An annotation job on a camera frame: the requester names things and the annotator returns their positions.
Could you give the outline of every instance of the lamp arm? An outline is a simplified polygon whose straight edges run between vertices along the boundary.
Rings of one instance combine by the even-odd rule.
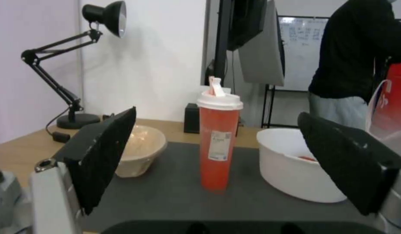
[[[50,76],[50,74],[47,73],[40,66],[40,62],[45,59],[49,59],[54,56],[64,54],[66,52],[70,52],[72,50],[79,49],[81,47],[97,43],[99,40],[99,37],[101,35],[102,35],[102,33],[100,31],[91,29],[91,30],[81,33],[79,35],[69,37],[67,39],[64,39],[64,40],[61,40],[61,41],[58,41],[58,42],[55,42],[55,43],[52,43],[49,45],[45,45],[45,46],[42,46],[37,49],[25,50],[21,54],[21,58],[26,64],[28,64],[33,69],[33,71],[35,71],[67,103],[67,105],[69,105],[70,112],[73,113],[75,111],[81,111],[83,108],[80,106],[80,98],[78,98],[72,92],[65,89],[58,82],[56,82],[56,80],[53,79],[52,76]],[[71,42],[73,40],[77,40],[77,39],[80,39],[80,38],[86,37],[86,36],[89,36],[91,40],[88,42],[76,45],[76,46],[72,46],[67,49],[48,50],[52,47],[59,46],[64,43]],[[43,56],[43,57],[38,57],[38,54],[47,54],[47,55]]]

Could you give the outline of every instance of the white plastic bowl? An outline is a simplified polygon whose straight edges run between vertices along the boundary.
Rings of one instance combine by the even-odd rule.
[[[314,158],[298,129],[266,129],[257,133],[262,177],[278,190],[304,200],[340,202],[346,196]]]
[[[134,126],[115,173],[119,177],[142,175],[166,147],[166,137],[160,130]]]

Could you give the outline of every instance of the red item in bowl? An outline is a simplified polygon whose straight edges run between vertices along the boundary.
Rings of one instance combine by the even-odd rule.
[[[310,157],[306,157],[306,156],[300,156],[299,158],[308,160],[308,161],[312,161],[312,162],[317,162],[317,160],[315,160],[314,158],[310,158]]]

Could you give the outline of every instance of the white cup lid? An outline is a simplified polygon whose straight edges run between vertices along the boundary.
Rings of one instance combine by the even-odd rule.
[[[244,104],[238,95],[226,94],[221,85],[221,79],[210,77],[209,84],[211,89],[202,94],[197,99],[197,105],[201,108],[208,108],[219,111],[241,110]]]

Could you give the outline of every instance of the red container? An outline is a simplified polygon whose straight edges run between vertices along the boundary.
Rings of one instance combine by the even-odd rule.
[[[223,191],[229,179],[239,111],[243,104],[239,96],[223,93],[219,78],[213,80],[213,92],[203,92],[197,101],[200,107],[200,173],[204,188]]]
[[[388,133],[401,130],[401,63],[389,68],[372,124]]]

